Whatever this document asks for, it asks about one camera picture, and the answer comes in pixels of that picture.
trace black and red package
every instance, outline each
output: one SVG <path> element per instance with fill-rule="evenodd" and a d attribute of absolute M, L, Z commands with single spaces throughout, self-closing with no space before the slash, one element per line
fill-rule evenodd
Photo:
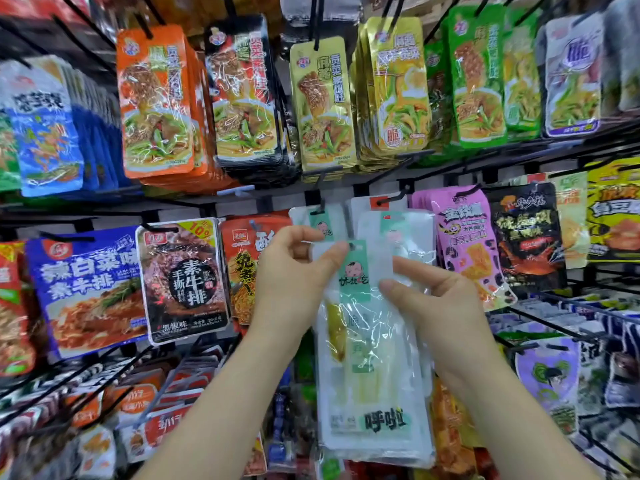
<path fill-rule="evenodd" d="M 498 241 L 500 267 L 518 298 L 566 286 L 556 188 L 533 183 L 484 191 Z"/>

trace finger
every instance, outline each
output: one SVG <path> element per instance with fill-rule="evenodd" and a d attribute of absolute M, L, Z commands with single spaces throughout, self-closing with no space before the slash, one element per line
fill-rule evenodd
<path fill-rule="evenodd" d="M 437 298 L 420 293 L 420 291 L 395 280 L 380 280 L 378 286 L 382 295 L 393 303 L 405 317 L 418 319 L 424 315 L 427 307 L 432 308 L 436 304 Z"/>
<path fill-rule="evenodd" d="M 314 272 L 324 285 L 338 272 L 348 252 L 347 242 L 336 242 L 312 263 Z"/>
<path fill-rule="evenodd" d="M 427 286 L 434 296 L 442 296 L 462 278 L 458 273 L 400 256 L 394 256 L 394 272 Z"/>
<path fill-rule="evenodd" d="M 294 244 L 302 241 L 323 241 L 324 234 L 318 229 L 309 226 L 287 226 L 280 229 L 273 239 L 270 246 L 276 245 L 284 248 L 290 248 Z"/>
<path fill-rule="evenodd" d="M 295 260 L 307 260 L 309 261 L 309 249 L 311 244 L 308 242 L 300 242 L 300 244 L 294 244 L 291 248 L 291 257 Z"/>

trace hand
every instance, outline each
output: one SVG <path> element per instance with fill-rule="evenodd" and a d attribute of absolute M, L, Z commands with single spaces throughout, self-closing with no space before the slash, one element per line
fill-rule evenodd
<path fill-rule="evenodd" d="M 380 291 L 428 344 L 438 375 L 464 402 L 487 372 L 506 364 L 476 287 L 461 274 L 401 257 L 394 257 L 394 271 L 430 288 L 426 295 L 395 280 L 380 281 Z"/>
<path fill-rule="evenodd" d="M 349 251 L 346 242 L 338 242 L 309 262 L 310 244 L 303 241 L 322 240 L 324 234 L 317 229 L 284 227 L 260 255 L 249 330 L 273 337 L 278 347 L 288 347 L 291 357 L 316 319 L 324 288 Z"/>

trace light purple package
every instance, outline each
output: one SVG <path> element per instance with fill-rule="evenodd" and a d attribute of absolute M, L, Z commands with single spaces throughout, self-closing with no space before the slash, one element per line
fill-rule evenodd
<path fill-rule="evenodd" d="M 412 207 L 436 214 L 444 268 L 474 282 L 485 312 L 516 303 L 502 275 L 489 202 L 479 186 L 416 192 Z"/>
<path fill-rule="evenodd" d="M 534 349 L 516 354 L 520 382 L 549 413 L 565 435 L 578 430 L 580 345 L 570 337 L 538 339 Z"/>

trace pink snack package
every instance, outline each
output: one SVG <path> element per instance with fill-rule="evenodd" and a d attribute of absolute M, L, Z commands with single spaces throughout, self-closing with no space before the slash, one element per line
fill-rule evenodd
<path fill-rule="evenodd" d="M 516 303 L 500 269 L 491 209 L 479 185 L 416 192 L 412 208 L 436 214 L 444 268 L 474 282 L 485 312 Z"/>

